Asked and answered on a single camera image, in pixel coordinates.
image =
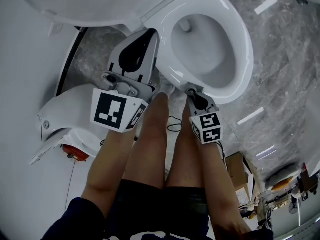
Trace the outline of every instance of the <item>forearm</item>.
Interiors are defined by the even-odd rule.
[[[95,203],[105,216],[124,175],[135,133],[110,131],[90,168],[81,197]]]
[[[212,225],[222,228],[239,227],[243,233],[250,231],[238,210],[240,204],[236,190],[221,159],[217,144],[201,145],[200,154]]]

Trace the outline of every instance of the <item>white wall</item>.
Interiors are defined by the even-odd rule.
[[[302,202],[300,207],[301,225],[317,216],[320,216],[320,193],[309,193],[309,199]],[[290,214],[289,205],[286,205],[272,213],[272,225],[274,238],[278,238],[299,227],[299,215]]]
[[[41,239],[65,210],[73,163],[56,150],[34,166],[36,115],[54,96],[78,31],[51,22],[23,0],[0,0],[0,229],[10,240]]]

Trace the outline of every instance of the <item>cardboard box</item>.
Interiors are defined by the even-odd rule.
[[[260,194],[257,169],[237,152],[225,159],[240,207],[254,203]]]

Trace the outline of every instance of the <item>toilet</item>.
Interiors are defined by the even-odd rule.
[[[130,35],[156,29],[156,67],[177,88],[203,88],[217,105],[240,97],[254,54],[249,32],[229,0],[25,0],[53,22],[111,26]]]

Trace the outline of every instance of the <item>gray tile floor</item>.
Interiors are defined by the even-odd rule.
[[[278,0],[261,14],[255,8],[266,0],[230,0],[242,16],[252,39],[254,69],[249,87],[237,100],[220,105],[227,156],[242,151],[258,168],[261,179],[289,163],[302,163],[304,106],[320,81],[320,6]],[[90,28],[75,55],[64,91],[85,83],[99,87],[113,48],[125,36],[111,27]],[[176,91],[170,114],[181,117],[186,96]],[[264,112],[242,125],[237,122],[263,107]],[[171,166],[178,134],[168,132],[167,168]],[[259,160],[256,155],[275,146]]]

